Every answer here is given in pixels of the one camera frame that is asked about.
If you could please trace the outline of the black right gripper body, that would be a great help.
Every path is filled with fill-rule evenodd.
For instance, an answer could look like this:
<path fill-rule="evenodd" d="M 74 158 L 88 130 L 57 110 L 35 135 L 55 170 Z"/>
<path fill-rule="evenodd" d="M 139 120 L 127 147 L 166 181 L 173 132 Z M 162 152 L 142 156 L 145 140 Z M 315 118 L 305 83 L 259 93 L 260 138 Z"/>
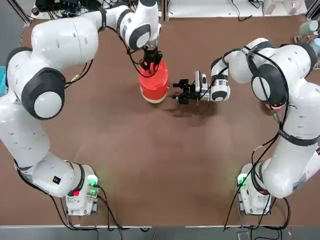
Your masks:
<path fill-rule="evenodd" d="M 202 87 L 199 85 L 196 85 L 195 83 L 188 84 L 187 86 L 188 86 L 188 98 L 190 100 L 199 101 L 202 96 Z"/>

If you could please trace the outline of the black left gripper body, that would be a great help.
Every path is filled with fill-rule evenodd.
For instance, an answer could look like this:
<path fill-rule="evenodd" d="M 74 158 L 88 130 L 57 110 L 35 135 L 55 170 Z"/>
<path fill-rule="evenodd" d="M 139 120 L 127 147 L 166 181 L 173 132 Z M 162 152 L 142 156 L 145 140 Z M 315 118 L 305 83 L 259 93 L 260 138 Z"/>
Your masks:
<path fill-rule="evenodd" d="M 158 49 L 145 49 L 143 56 L 143 64 L 145 66 L 150 66 L 154 64 L 155 66 L 159 65 L 162 60 L 162 52 Z"/>

